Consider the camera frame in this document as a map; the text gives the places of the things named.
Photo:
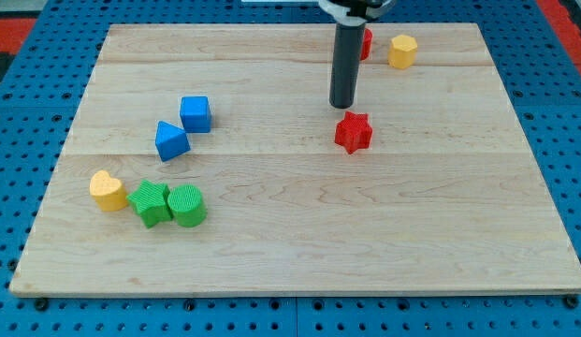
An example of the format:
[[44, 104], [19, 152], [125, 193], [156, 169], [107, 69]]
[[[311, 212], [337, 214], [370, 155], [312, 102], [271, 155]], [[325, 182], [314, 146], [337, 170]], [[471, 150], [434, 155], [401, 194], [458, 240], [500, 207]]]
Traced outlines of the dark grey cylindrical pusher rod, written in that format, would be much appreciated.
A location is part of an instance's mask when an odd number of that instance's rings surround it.
[[336, 109], [354, 103], [365, 27], [336, 24], [329, 89], [329, 103]]

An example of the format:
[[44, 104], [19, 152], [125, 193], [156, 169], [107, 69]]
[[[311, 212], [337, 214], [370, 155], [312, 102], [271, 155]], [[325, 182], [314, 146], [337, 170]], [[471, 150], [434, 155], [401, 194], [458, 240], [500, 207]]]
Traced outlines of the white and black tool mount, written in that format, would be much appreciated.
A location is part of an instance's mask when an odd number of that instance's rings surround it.
[[397, 0], [318, 0], [317, 5], [336, 23], [359, 26], [384, 16]]

